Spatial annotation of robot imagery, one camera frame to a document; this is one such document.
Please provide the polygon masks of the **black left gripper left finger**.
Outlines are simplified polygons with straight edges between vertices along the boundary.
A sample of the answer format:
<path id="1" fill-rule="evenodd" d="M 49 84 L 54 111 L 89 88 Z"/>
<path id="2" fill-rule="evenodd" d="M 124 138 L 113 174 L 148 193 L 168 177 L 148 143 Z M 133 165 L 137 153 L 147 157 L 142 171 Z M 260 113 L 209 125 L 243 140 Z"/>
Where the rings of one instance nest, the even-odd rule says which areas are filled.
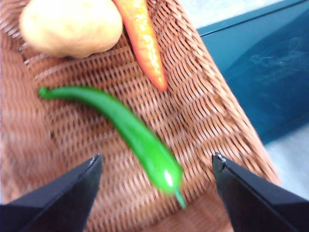
<path id="1" fill-rule="evenodd" d="M 96 198 L 102 156 L 0 206 L 2 232 L 82 232 Z"/>

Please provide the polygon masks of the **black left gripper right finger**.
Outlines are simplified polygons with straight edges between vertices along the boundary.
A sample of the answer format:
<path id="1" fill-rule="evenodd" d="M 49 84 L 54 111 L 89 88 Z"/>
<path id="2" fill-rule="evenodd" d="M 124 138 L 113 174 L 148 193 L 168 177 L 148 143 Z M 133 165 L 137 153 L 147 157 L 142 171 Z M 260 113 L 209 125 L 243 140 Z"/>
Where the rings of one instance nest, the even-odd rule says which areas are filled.
<path id="1" fill-rule="evenodd" d="M 308 200 L 243 168 L 212 156 L 217 190 L 236 232 L 307 232 Z"/>

